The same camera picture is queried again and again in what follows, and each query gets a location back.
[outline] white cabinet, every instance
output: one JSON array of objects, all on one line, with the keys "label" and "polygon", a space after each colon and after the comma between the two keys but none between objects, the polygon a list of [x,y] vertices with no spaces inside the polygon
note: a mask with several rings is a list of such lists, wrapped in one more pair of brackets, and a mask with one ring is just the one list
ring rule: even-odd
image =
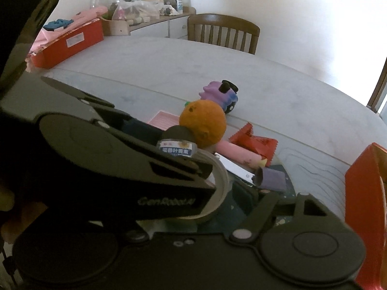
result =
[{"label": "white cabinet", "polygon": [[170,38],[178,39],[188,35],[188,16],[170,20]]},{"label": "white cabinet", "polygon": [[132,37],[168,37],[168,22],[145,26],[130,32]]}]

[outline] red candy wrapper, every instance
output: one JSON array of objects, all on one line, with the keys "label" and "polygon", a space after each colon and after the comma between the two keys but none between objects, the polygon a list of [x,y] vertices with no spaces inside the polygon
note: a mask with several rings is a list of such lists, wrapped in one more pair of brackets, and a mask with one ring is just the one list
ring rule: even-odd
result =
[{"label": "red candy wrapper", "polygon": [[247,123],[236,134],[231,136],[229,141],[267,158],[268,162],[266,163],[266,166],[268,167],[273,160],[278,141],[274,138],[254,136],[253,133],[253,125]]}]

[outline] clear plastic bag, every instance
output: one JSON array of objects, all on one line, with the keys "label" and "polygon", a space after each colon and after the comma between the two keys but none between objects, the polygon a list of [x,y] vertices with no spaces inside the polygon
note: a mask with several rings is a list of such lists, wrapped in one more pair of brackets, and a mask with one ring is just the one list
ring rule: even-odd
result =
[{"label": "clear plastic bag", "polygon": [[139,18],[142,18],[142,21],[148,20],[148,18],[150,20],[160,19],[159,3],[141,0],[132,0],[131,2],[119,0],[117,2],[112,20],[133,20],[138,23]]}]

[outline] white marble table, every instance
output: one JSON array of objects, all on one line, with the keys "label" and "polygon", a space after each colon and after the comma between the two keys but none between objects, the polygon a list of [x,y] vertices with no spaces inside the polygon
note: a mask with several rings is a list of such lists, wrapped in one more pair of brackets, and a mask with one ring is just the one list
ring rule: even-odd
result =
[{"label": "white marble table", "polygon": [[239,86],[226,137],[247,121],[279,141],[276,155],[297,192],[309,192],[344,218],[344,175],[372,142],[387,147],[387,127],[335,88],[247,53],[168,38],[106,37],[46,73],[111,101],[142,121],[179,114],[210,81]]}]

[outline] orange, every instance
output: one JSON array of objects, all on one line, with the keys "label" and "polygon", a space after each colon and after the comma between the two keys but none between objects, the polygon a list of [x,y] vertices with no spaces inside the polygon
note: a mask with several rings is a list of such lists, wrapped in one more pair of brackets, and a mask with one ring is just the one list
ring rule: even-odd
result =
[{"label": "orange", "polygon": [[191,130],[199,148],[219,142],[227,126],[223,109],[211,100],[189,103],[180,115],[179,124]]}]

